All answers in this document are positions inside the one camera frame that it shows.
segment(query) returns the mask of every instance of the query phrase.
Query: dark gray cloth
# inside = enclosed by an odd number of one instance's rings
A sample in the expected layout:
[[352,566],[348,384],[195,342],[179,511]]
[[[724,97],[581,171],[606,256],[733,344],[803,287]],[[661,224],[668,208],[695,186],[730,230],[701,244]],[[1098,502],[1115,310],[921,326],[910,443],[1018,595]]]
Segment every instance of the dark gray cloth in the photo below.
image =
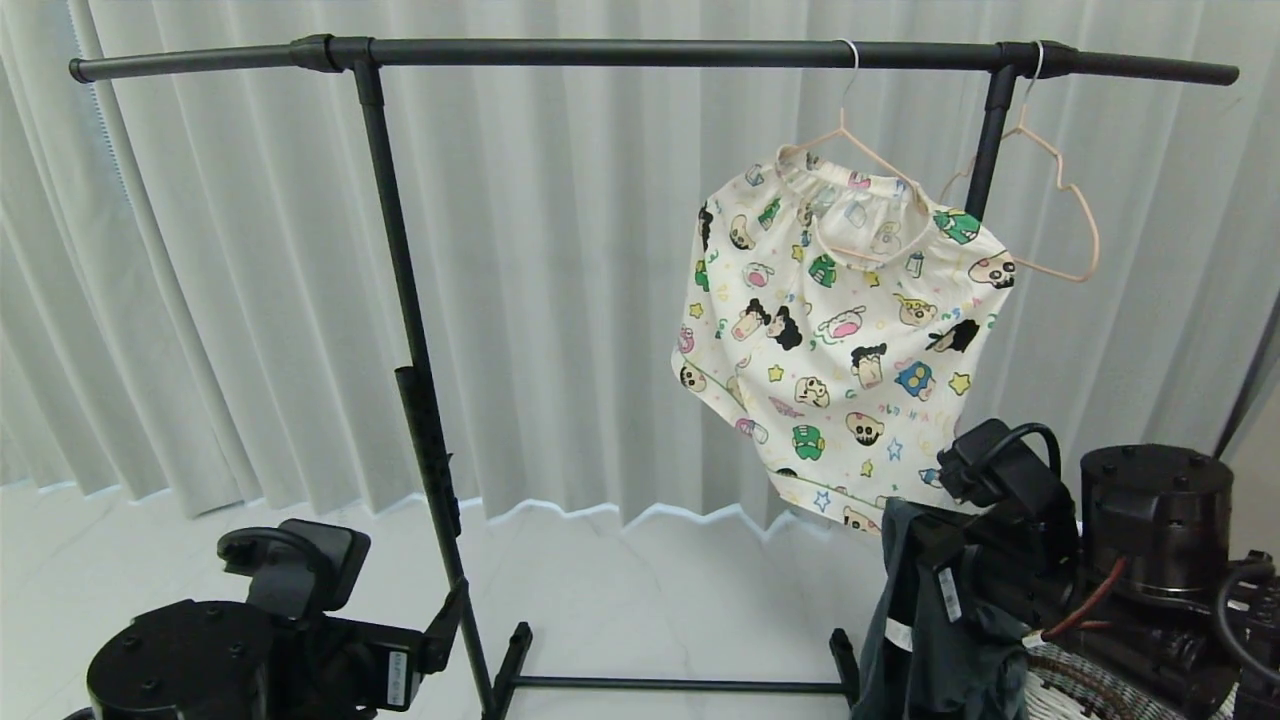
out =
[[[974,618],[950,621],[937,578],[916,562],[919,543],[908,542],[919,514],[897,498],[884,509],[888,582],[863,643],[852,720],[1027,720],[1028,629],[980,602],[965,606]],[[913,652],[884,637],[888,618],[911,628]]]

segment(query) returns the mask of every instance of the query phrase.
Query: clothes hanger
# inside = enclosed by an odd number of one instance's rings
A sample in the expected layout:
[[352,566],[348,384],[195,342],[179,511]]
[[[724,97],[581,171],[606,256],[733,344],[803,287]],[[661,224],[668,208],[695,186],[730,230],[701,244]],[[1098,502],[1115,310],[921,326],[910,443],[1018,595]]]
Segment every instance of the clothes hanger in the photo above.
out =
[[[1041,42],[1039,40],[1037,40],[1036,41],[1036,47],[1039,49],[1039,59],[1036,61],[1036,76],[1032,77],[1032,82],[1027,85],[1027,90],[1023,92],[1023,105],[1018,110],[1018,124],[1014,126],[1014,128],[1010,129],[1009,132],[1006,132],[1004,136],[1001,136],[1001,141],[1007,140],[1011,136],[1020,135],[1020,136],[1030,140],[1032,142],[1034,142],[1036,145],[1038,145],[1042,150],[1044,150],[1046,152],[1048,152],[1050,155],[1053,156],[1053,160],[1057,163],[1057,177],[1055,179],[1055,184],[1056,184],[1057,190],[1059,191],[1070,191],[1071,195],[1075,196],[1076,204],[1079,204],[1080,210],[1084,213],[1084,219],[1089,223],[1089,234],[1093,237],[1093,259],[1089,260],[1089,269],[1085,270],[1083,275],[1073,275],[1070,273],[1064,273],[1061,270],[1055,270],[1052,268],[1046,268],[1043,265],[1037,265],[1036,263],[1032,263],[1030,260],[1019,260],[1018,258],[1014,258],[1014,263],[1018,264],[1018,265],[1023,265],[1023,266],[1030,268],[1033,270],[1039,270],[1042,273],[1053,275],[1056,278],[1062,278],[1064,281],[1071,281],[1071,282],[1076,282],[1076,283],[1083,283],[1083,282],[1088,281],[1091,277],[1093,277],[1093,273],[1097,272],[1097,269],[1098,269],[1098,256],[1101,255],[1102,241],[1098,237],[1098,223],[1097,223],[1097,220],[1093,219],[1093,210],[1089,209],[1089,201],[1084,199],[1084,193],[1080,192],[1080,188],[1076,187],[1076,184],[1074,182],[1071,184],[1062,184],[1062,152],[1057,147],[1053,147],[1052,145],[1050,145],[1050,142],[1047,140],[1044,140],[1043,137],[1036,135],[1036,132],[1033,132],[1025,124],[1027,123],[1027,100],[1030,97],[1030,95],[1032,95],[1032,87],[1036,87],[1036,81],[1039,79],[1041,69],[1044,67],[1044,44]],[[973,174],[973,165],[974,165],[974,163],[977,160],[978,160],[978,156],[974,155],[974,158],[972,160],[969,160],[969,167],[966,169],[960,170],[959,173],[951,176],[951,179],[947,181],[947,184],[942,186],[942,195],[941,195],[941,197],[945,199],[947,196],[947,191],[951,190],[951,183],[954,183],[956,179],[959,179],[961,177],[966,178],[970,174]]]
[[[858,68],[861,64],[861,60],[860,60],[860,58],[858,55],[858,46],[856,45],[854,45],[849,40],[845,40],[844,37],[840,38],[840,42],[844,42],[845,45],[847,45],[849,49],[854,54],[854,74],[852,74],[852,77],[849,78],[849,85],[845,86],[845,92],[841,94],[841,96],[840,96],[840,127],[836,128],[836,129],[833,129],[833,131],[831,131],[831,132],[828,132],[827,135],[824,135],[824,136],[822,136],[822,137],[819,137],[817,140],[810,140],[809,142],[805,142],[804,145],[795,145],[795,146],[792,146],[786,152],[786,156],[791,158],[791,156],[794,156],[797,152],[803,152],[803,151],[810,150],[813,147],[817,147],[818,145],[822,145],[823,142],[827,142],[828,140],[832,140],[835,137],[844,137],[849,142],[852,142],[854,147],[861,150],[863,154],[865,154],[872,160],[876,160],[877,163],[879,163],[881,167],[883,167],[888,172],[891,172],[895,176],[897,176],[897,178],[901,179],[902,182],[905,182],[908,186],[910,186],[913,188],[918,188],[919,184],[915,181],[913,181],[911,178],[906,177],[906,174],[904,174],[902,170],[899,170],[897,168],[895,168],[892,164],[888,163],[888,160],[881,158],[874,150],[872,150],[865,143],[863,143],[863,141],[858,140],[854,136],[854,133],[849,132],[849,126],[845,124],[845,101],[849,99],[849,90],[851,87],[854,87],[854,81],[858,79]],[[928,208],[924,208],[924,206],[920,205],[920,202],[922,202],[920,193],[919,192],[914,192],[913,195],[915,197],[916,206],[920,209],[920,213],[923,213],[924,215],[929,215]],[[872,256],[872,255],[863,255],[861,252],[856,252],[854,250],[846,250],[844,247],[831,247],[831,250],[833,250],[836,252],[840,252],[842,255],[851,255],[851,256],[859,258],[861,260],[869,260],[872,263],[881,263],[882,261],[881,258],[876,258],[876,256]]]

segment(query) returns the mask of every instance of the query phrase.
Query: black metal rack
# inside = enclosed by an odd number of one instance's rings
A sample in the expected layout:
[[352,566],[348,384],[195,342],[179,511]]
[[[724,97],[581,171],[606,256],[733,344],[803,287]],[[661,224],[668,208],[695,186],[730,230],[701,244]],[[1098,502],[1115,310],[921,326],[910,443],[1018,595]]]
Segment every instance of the black metal rack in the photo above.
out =
[[[1239,77],[1239,69],[1230,65],[1084,53],[1051,41],[993,45],[937,42],[856,45],[860,68],[991,73],[977,160],[965,201],[965,210],[978,219],[982,219],[987,206],[1005,115],[1012,101],[1014,85],[1019,76],[1051,78],[1093,74],[1224,86],[1231,85]],[[379,68],[384,65],[850,68],[854,65],[854,56],[844,41],[375,40],[315,35],[288,45],[70,61],[72,77],[84,83],[251,68],[300,67],[326,73],[352,70],[360,104],[364,108],[374,178],[378,183],[411,356],[408,366],[396,370],[396,380],[408,419],[431,520],[444,556],[444,568],[451,585],[457,585],[466,579],[457,541],[462,533],[461,515],[449,474],[449,454],[444,445],[426,331],[422,325],[422,310],[413,281],[404,214],[396,181],[379,73]],[[525,675],[521,670],[532,642],[532,630],[527,623],[516,626],[502,666],[497,676],[490,679],[470,600],[461,625],[480,696],[483,720],[506,717],[516,688],[838,694],[850,705],[856,702],[859,693],[858,664],[852,646],[842,629],[836,629],[829,642],[840,682],[788,683]]]

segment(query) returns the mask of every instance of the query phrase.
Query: marble floor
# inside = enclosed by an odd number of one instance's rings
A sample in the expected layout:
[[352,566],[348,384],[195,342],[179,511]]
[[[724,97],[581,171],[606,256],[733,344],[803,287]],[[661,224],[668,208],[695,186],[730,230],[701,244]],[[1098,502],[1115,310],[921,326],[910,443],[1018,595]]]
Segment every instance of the marble floor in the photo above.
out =
[[[61,720],[87,705],[90,660],[132,616],[187,597],[243,600],[247,579],[221,573],[216,539],[287,518],[315,519],[302,506],[250,505],[187,520],[168,495],[0,489],[0,717]],[[447,589],[426,506],[321,520],[374,541],[338,615],[425,628]],[[525,620],[529,674],[835,682],[831,630],[860,646],[884,579],[877,538],[790,516],[760,533],[732,510],[692,519],[659,509],[622,528],[609,509],[566,518],[526,505],[485,523],[472,503],[463,528],[490,673]],[[399,716],[480,716],[461,641]],[[847,708],[838,697],[522,689],[508,714],[605,716],[836,720]]]

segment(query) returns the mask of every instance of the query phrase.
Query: curtain fold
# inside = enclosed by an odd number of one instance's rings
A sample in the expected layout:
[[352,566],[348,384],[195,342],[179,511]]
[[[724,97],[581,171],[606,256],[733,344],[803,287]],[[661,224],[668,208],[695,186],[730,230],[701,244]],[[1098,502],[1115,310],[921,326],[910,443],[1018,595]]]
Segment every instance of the curtain fold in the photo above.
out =
[[[188,514],[260,496],[379,511],[419,489],[392,375],[407,347],[349,74],[268,69],[90,90],[67,78],[77,54],[316,32],[1042,37],[1231,63],[1242,77],[1229,88],[1036,85],[1029,126],[1064,150],[1068,182],[1088,195],[1102,265],[1085,286],[1019,273],[991,318],[964,424],[1044,421],[1068,466],[1121,442],[1212,451],[1280,292],[1272,4],[51,6],[60,15],[4,10],[4,118],[18,128],[6,122],[4,150],[5,480],[123,483],[138,497],[173,487]],[[63,37],[45,42],[37,23],[55,19]],[[682,274],[703,199],[778,145],[828,132],[850,73],[383,76],[458,495],[481,497],[490,516],[527,498],[614,503],[626,519],[654,503],[699,514],[740,503],[768,524],[783,505],[753,450],[671,375]],[[986,79],[860,72],[851,127],[937,193],[974,151]],[[823,152],[873,169],[835,141]],[[964,191],[947,200],[963,204]],[[1029,142],[1001,150],[986,223],[1015,255],[1073,270],[1088,261],[1085,224]]]

